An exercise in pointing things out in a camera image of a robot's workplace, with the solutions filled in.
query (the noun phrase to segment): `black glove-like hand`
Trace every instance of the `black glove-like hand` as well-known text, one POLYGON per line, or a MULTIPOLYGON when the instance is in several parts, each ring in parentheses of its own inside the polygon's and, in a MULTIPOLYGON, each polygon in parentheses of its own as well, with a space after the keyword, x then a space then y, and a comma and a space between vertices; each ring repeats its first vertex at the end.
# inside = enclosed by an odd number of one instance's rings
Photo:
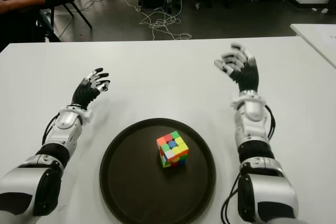
POLYGON ((108 91, 110 80, 101 80, 101 78, 108 77, 108 73, 100 73, 103 68, 97 68, 89 73, 72 96, 72 104, 79 105, 83 109, 87 109, 90 102, 92 102, 101 92, 108 91))
POLYGON ((256 59, 239 44, 231 44, 232 52, 215 60, 215 65, 225 72, 238 86, 239 91, 255 90, 258 92, 259 74, 256 59))

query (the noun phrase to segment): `person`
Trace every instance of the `person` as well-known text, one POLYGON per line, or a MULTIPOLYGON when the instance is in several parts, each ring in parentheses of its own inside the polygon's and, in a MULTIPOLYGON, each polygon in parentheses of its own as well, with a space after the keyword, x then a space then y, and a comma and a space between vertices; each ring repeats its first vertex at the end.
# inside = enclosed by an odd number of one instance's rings
POLYGON ((45 0, 0 0, 0 52, 15 42, 34 42, 38 9, 45 0))

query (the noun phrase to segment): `tabletop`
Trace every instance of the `tabletop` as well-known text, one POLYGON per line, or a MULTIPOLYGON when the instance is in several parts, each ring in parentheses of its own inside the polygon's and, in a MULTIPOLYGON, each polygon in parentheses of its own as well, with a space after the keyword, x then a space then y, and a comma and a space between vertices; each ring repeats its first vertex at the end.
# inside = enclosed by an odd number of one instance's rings
POLYGON ((336 68, 336 25, 291 24, 290 27, 336 68))
MULTIPOLYGON (((220 223, 220 207, 239 169, 230 107, 238 89, 213 62, 233 41, 257 59, 259 93, 277 122, 272 150, 297 192, 300 219, 332 223, 336 92, 330 84, 336 71, 300 37, 9 45, 0 54, 0 177, 36 153, 46 124, 69 103, 80 80, 104 67, 110 90, 90 106, 95 115, 67 166, 59 205, 39 223, 119 223, 100 194, 101 159, 124 128, 159 117, 189 125, 207 142, 217 180, 195 223, 220 223)), ((244 223, 236 197, 229 216, 244 223)))

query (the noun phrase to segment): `wire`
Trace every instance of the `wire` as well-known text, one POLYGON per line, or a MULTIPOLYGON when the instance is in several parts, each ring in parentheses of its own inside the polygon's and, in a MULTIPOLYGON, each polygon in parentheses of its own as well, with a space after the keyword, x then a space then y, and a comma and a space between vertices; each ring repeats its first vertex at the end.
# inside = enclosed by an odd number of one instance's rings
POLYGON ((181 34, 173 34, 168 29, 169 25, 182 23, 182 21, 179 18, 177 18, 177 16, 180 15, 182 11, 182 0, 181 0, 180 11, 176 15, 170 15, 162 9, 162 7, 166 3, 166 0, 164 0, 164 4, 161 7, 154 9, 154 11, 150 15, 147 15, 146 13, 140 11, 136 6, 131 5, 127 0, 125 1, 127 5, 130 7, 133 7, 137 13, 140 13, 145 16, 145 18, 139 22, 139 25, 148 25, 148 28, 152 30, 152 40, 155 40, 154 31, 168 34, 172 37, 173 40, 191 39, 193 37, 191 34, 186 33, 186 32, 183 32, 181 34), (152 22, 151 16, 154 14, 163 14, 164 18, 163 19, 159 18, 155 22, 152 22))
POLYGON ((276 124, 275 124, 275 118, 273 116, 272 110, 269 108, 268 105, 266 105, 265 108, 268 110, 268 112, 269 112, 269 114, 271 116, 271 125, 270 125, 270 129, 269 129, 269 133, 267 135, 268 140, 270 141, 271 138, 273 137, 276 124))
POLYGON ((61 32, 61 34, 58 36, 59 39, 61 39, 61 37, 63 36, 65 30, 69 27, 70 23, 72 22, 73 17, 71 17, 69 23, 65 26, 65 28, 63 29, 63 31, 61 32))
POLYGON ((229 220, 228 220, 228 218, 227 218, 227 207, 229 205, 230 199, 238 192, 238 189, 236 189, 235 191, 234 191, 234 189, 235 189, 235 186, 236 186, 239 178, 240 178, 240 174, 237 175, 237 177, 235 179, 235 182, 233 183, 233 186, 232 186, 231 191, 229 193, 229 196, 226 198, 226 200, 224 201, 224 203, 222 205, 221 213, 220 213, 220 216, 221 216, 220 218, 222 220, 222 223, 226 223, 226 222, 230 223, 229 220), (224 221, 224 218, 223 218, 223 212, 224 211, 225 211, 226 222, 224 221))
MULTIPOLYGON (((267 109, 267 111, 269 112, 270 114, 270 117, 271 117, 271 124, 270 124, 270 127, 269 127, 269 132, 268 132, 268 141, 271 140, 271 138, 273 137, 273 134, 274 134, 274 131, 275 131, 275 127, 276 127, 276 122, 275 122, 275 118, 274 118, 274 115, 272 113, 272 110, 270 109, 270 107, 268 105, 265 105, 265 108, 267 109)), ((222 205, 222 208, 221 208, 221 213, 220 213, 220 218, 221 218, 221 221, 223 224, 230 224, 230 221, 228 219, 228 216, 227 216, 227 208, 228 208, 228 205, 229 205, 229 202, 230 202, 230 199, 236 194, 238 193, 238 189, 236 189, 234 191, 234 188, 238 182, 240 178, 240 173, 238 173, 237 177, 236 177, 236 180, 235 182, 233 183, 233 186, 232 186, 232 189, 229 193, 229 196, 226 198, 226 200, 224 201, 223 205, 222 205)))
POLYGON ((89 0, 87 1, 84 5, 83 5, 83 9, 82 11, 84 12, 88 12, 90 10, 92 10, 91 6, 96 2, 97 0, 89 0))
POLYGON ((42 137, 42 145, 45 144, 46 142, 46 138, 48 136, 48 134, 50 133, 51 129, 53 128, 51 126, 51 124, 59 117, 59 113, 57 113, 50 121, 49 123, 47 124, 47 127, 46 129, 44 130, 44 133, 43 133, 43 137, 42 137))

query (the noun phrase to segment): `brown round tray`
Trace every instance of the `brown round tray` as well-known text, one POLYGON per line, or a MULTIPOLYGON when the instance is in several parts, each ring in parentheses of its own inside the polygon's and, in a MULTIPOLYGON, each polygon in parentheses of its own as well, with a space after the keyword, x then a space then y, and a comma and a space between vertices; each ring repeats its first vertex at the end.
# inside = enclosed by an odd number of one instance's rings
POLYGON ((205 141, 170 119, 148 119, 123 130, 100 166, 104 201, 125 224, 191 223, 209 204, 215 181, 215 163, 205 141), (188 157, 185 165, 163 168, 156 139, 173 131, 188 145, 188 157))

